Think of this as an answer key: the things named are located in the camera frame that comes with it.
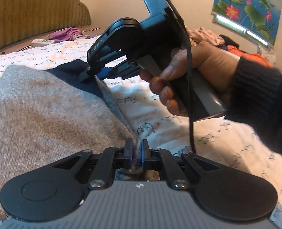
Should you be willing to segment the black sleeved forearm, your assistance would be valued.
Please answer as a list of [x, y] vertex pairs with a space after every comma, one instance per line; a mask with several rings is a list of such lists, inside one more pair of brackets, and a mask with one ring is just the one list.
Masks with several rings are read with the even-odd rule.
[[262, 143], [282, 155], [282, 73], [241, 58], [226, 118], [251, 126]]

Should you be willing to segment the person's right hand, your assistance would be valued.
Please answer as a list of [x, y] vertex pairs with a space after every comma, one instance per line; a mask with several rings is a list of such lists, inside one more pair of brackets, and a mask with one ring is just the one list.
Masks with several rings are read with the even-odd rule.
[[[192, 47], [191, 51], [193, 67], [197, 68], [216, 90], [221, 101], [229, 105], [232, 80], [238, 60], [206, 42], [200, 42], [197, 46]], [[179, 107], [179, 102], [175, 98], [176, 93], [168, 83], [186, 73], [187, 51], [178, 50], [160, 76], [154, 77], [147, 70], [143, 70], [140, 78], [149, 83], [150, 90], [159, 96], [161, 103], [171, 114], [188, 116], [187, 110]]]

